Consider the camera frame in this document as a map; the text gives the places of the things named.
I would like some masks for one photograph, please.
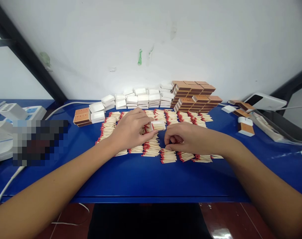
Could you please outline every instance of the cable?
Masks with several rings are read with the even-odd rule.
[[[3,194],[5,193],[6,189],[8,188],[8,186],[11,184],[11,182],[14,180],[14,178],[16,178],[16,176],[25,168],[25,166],[20,166],[18,167],[18,169],[16,170],[16,172],[14,173],[14,175],[11,177],[11,179],[8,181],[8,183],[6,184],[6,186],[4,187],[4,189],[2,190],[1,194],[0,194],[0,202],[2,199]]]
[[[280,108],[278,110],[289,110],[289,109],[297,109],[297,108],[302,108],[302,106],[285,107],[285,108]]]
[[[87,210],[88,213],[90,214],[89,208],[87,208],[85,205],[83,205],[83,204],[80,203],[80,202],[79,202],[78,204],[80,204],[80,205],[82,205],[84,208],[86,208],[86,210]],[[86,221],[87,221],[87,219],[84,220],[84,221],[83,221],[82,223],[80,223],[80,224],[67,223],[67,222],[52,222],[52,224],[64,224],[64,225],[80,226],[80,225],[84,224]]]
[[[71,104],[94,104],[96,102],[70,102],[68,104],[65,104],[63,106],[60,106],[59,108],[55,109],[45,120],[49,119],[54,113],[56,113],[58,110],[64,108],[65,106],[71,105]]]

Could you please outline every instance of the pixelated blur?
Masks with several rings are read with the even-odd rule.
[[[67,132],[68,120],[15,120],[13,166],[43,166]]]

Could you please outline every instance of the floor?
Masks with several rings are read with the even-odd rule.
[[[94,205],[85,204],[92,212]],[[249,203],[200,203],[202,214],[212,238],[223,239],[276,239],[256,208]],[[59,222],[80,224],[49,225],[36,239],[85,239],[91,214],[77,203],[69,204],[61,213]]]

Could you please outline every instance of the stack of matchboxes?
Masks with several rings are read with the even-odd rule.
[[[208,113],[222,102],[212,85],[205,81],[172,81],[174,99],[171,108],[174,111]]]

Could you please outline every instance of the right hand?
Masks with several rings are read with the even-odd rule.
[[[224,158],[244,147],[229,135],[187,122],[169,125],[164,143],[168,150],[200,155],[218,154]]]

